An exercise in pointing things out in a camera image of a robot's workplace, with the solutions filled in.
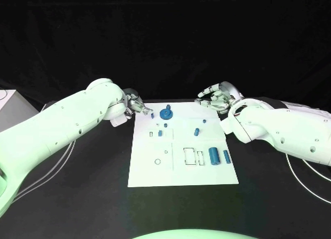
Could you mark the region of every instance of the white cable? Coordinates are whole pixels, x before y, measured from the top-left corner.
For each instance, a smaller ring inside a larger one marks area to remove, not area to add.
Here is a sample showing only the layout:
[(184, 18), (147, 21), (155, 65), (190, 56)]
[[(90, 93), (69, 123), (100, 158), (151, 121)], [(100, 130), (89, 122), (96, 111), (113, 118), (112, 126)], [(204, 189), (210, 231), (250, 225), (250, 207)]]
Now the white cable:
[(314, 167), (308, 164), (308, 162), (302, 159), (302, 161), (305, 162), (305, 164), (311, 167), (311, 169), (317, 172), (317, 174), (321, 176), (321, 177), (324, 177), (328, 181), (331, 181), (331, 179), (327, 177), (327, 176), (324, 176), (315, 169), (314, 169)]
[(41, 186), (54, 178), (54, 176), (57, 175), (57, 173), (58, 173), (60, 170), (63, 169), (63, 167), (64, 167), (64, 165), (66, 165), (66, 163), (67, 163), (67, 160), (69, 160), (69, 158), (70, 158), (70, 156), (71, 156), (71, 153), (73, 153), (73, 150), (74, 150), (76, 141), (74, 141), (73, 143), (74, 143), (74, 144), (73, 144), (71, 151), (70, 151), (70, 153), (69, 153), (67, 159), (66, 159), (66, 161), (64, 161), (64, 163), (63, 163), (63, 165), (61, 165), (58, 171), (54, 173), (54, 175), (53, 175), (35, 188), (33, 188), (33, 189), (31, 189), (30, 191), (27, 191), (22, 195), (20, 195), (20, 196), (15, 198), (15, 200), (14, 200), (12, 203), (15, 203), (17, 200), (20, 200), (30, 192), (33, 192), (38, 187), (41, 187)]
[(64, 152), (57, 164), (54, 165), (53, 169), (48, 171), (48, 173), (44, 175), (43, 178), (40, 178), (40, 180), (37, 180), (21, 192), (18, 192), (17, 194), (17, 197), (50, 175), (50, 173), (54, 171), (56, 167), (60, 165), (66, 155), (67, 155), (67, 152), (70, 150), (70, 147), (73, 146), (73, 142), (70, 143), (69, 147), (67, 147), (67, 151)]
[(291, 165), (291, 162), (289, 162), (288, 154), (287, 154), (287, 160), (288, 160), (288, 164), (289, 164), (289, 167), (291, 167), (291, 171), (292, 171), (292, 173), (294, 173), (294, 176), (295, 176), (298, 182), (301, 183), (301, 185), (304, 186), (304, 188), (305, 188), (323, 201), (326, 201), (327, 203), (331, 204), (331, 201), (328, 201), (328, 200), (324, 199), (321, 196), (318, 196), (318, 195), (310, 190), (310, 188), (304, 185), (302, 181), (300, 180), (300, 178), (298, 178), (298, 176), (297, 176), (297, 174), (295, 174), (295, 172), (294, 172), (294, 168), (292, 168), (292, 165)]

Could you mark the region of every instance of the white paper sheet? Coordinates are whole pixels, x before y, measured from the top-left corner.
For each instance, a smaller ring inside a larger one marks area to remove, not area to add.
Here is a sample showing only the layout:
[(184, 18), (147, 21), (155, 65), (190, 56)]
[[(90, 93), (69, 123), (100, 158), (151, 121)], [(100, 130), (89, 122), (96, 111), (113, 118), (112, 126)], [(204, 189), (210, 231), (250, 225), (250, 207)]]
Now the white paper sheet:
[[(174, 116), (164, 120), (160, 112), (168, 104)], [(233, 159), (226, 163), (223, 151), (229, 147), (217, 112), (193, 102), (149, 103), (147, 107), (154, 109), (155, 118), (136, 115), (129, 187), (239, 184)], [(222, 164), (216, 166), (212, 147), (220, 154)]]

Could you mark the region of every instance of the black table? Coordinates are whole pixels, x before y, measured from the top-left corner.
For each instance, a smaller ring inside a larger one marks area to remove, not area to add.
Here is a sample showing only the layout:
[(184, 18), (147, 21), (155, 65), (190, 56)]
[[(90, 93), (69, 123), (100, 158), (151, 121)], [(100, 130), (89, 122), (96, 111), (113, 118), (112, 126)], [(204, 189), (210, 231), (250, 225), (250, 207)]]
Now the black table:
[[(0, 239), (129, 239), (173, 229), (331, 238), (331, 205), (300, 185), (285, 154), (265, 141), (245, 144), (227, 136), (239, 185), (128, 188), (134, 127), (134, 119), (118, 128), (105, 121), (77, 140), (58, 175), (0, 218)], [(27, 185), (63, 152), (38, 166)], [(291, 162), (302, 182), (331, 200), (331, 183), (301, 160)], [(315, 168), (331, 175), (326, 166)]]

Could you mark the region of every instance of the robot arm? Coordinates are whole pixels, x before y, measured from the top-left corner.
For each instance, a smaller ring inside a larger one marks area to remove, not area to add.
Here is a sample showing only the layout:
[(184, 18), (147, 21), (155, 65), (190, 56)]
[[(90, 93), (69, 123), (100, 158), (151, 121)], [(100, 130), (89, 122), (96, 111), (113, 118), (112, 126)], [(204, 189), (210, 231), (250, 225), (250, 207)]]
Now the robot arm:
[(0, 216), (35, 166), (102, 122), (113, 126), (132, 114), (154, 111), (145, 107), (138, 92), (123, 91), (110, 79), (96, 80), (35, 117), (0, 133)]
[(331, 166), (331, 114), (328, 112), (288, 102), (284, 102), (288, 108), (275, 109), (266, 102), (243, 98), (235, 87), (235, 96), (242, 96), (239, 99), (220, 87), (213, 86), (209, 89), (199, 96), (203, 97), (204, 93), (217, 90), (212, 95), (213, 101), (201, 99), (196, 101), (201, 105), (206, 102), (204, 106), (217, 110), (219, 113), (229, 113), (227, 119), (222, 121), (227, 134), (233, 132), (245, 143), (262, 139), (281, 152)]

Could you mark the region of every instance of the blue cylinder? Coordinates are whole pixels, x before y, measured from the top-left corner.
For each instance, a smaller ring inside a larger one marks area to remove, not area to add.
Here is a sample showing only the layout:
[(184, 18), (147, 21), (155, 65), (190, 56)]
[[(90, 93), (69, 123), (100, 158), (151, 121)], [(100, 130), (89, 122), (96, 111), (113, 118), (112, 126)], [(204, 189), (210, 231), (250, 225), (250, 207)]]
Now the blue cylinder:
[(227, 151), (227, 150), (225, 151), (225, 157), (226, 157), (226, 162), (227, 162), (227, 163), (232, 163), (230, 157), (229, 157), (229, 151)]
[(200, 134), (200, 129), (197, 128), (194, 131), (194, 136), (199, 136), (199, 134)]
[(210, 160), (212, 160), (212, 164), (213, 165), (219, 165), (222, 163), (220, 161), (220, 156), (219, 156), (219, 150), (216, 147), (209, 149), (209, 153), (210, 153)]
[(167, 108), (161, 110), (161, 118), (170, 120), (173, 118), (171, 105), (167, 105)]

